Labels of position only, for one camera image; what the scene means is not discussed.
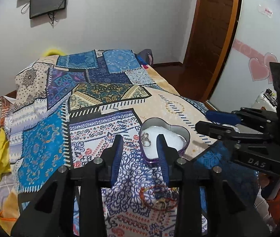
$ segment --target baseboard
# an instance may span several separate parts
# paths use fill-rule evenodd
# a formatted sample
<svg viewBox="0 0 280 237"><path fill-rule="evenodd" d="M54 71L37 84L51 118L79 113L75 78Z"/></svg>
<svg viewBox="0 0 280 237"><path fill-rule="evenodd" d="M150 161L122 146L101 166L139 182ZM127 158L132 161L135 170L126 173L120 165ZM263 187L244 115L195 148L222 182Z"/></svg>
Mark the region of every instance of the baseboard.
<svg viewBox="0 0 280 237"><path fill-rule="evenodd" d="M157 67L167 67L167 66L182 66L183 64L179 61L175 61L175 62L166 62L166 63L156 63L153 64L153 68L157 68Z"/></svg>
<svg viewBox="0 0 280 237"><path fill-rule="evenodd" d="M209 100L204 101L204 105L205 105L209 110L211 110L211 111L218 111L218 109L217 109L215 106L213 106L213 105L209 102Z"/></svg>

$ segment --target patchwork bedspread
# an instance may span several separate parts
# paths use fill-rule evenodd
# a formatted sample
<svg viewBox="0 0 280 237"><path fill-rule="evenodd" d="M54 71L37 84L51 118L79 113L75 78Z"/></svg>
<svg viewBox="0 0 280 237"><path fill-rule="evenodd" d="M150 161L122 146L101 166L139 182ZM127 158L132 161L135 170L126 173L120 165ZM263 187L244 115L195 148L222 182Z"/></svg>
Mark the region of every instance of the patchwork bedspread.
<svg viewBox="0 0 280 237"><path fill-rule="evenodd" d="M93 50L40 58L17 75L9 128L21 213L59 166L84 166L121 134L124 151L118 180L111 189L102 190L108 236L173 236L177 191L165 186L159 167L142 159L140 127L152 117L186 127L191 141L185 157L190 160L215 140L195 130L196 122L206 121L203 104L164 91L150 70L131 50ZM196 163L230 168L227 161L226 149L217 142ZM241 174L236 187L255 199L253 171L239 166L231 170ZM161 197L166 198L166 209L157 203ZM73 232L79 235L77 199L78 190ZM206 211L204 201L204 233Z"/></svg>

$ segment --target door panel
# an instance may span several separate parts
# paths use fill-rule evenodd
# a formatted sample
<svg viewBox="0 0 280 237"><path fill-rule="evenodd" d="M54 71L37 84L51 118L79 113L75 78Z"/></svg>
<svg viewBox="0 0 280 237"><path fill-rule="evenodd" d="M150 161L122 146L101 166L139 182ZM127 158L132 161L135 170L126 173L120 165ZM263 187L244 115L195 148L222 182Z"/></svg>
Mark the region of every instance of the door panel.
<svg viewBox="0 0 280 237"><path fill-rule="evenodd" d="M177 87L181 95L195 100L203 96L226 39L232 6L233 0L200 0L184 60L183 81Z"/></svg>

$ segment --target monitor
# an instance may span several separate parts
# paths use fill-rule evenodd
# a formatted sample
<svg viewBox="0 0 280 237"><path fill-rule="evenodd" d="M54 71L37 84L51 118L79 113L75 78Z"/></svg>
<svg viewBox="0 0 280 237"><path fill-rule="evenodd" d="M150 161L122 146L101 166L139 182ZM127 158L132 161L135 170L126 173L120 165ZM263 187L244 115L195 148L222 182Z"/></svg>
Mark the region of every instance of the monitor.
<svg viewBox="0 0 280 237"><path fill-rule="evenodd" d="M64 9L66 0L30 0L29 18Z"/></svg>

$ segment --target silver ring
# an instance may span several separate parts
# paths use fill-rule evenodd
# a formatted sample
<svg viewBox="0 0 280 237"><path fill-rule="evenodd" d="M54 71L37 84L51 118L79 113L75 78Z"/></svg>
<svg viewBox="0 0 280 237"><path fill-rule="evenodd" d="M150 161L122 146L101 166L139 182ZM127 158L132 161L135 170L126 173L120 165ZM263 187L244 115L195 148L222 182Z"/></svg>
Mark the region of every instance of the silver ring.
<svg viewBox="0 0 280 237"><path fill-rule="evenodd" d="M149 134L143 133L141 135L141 143L144 147L149 147L151 145L151 141L149 140Z"/></svg>

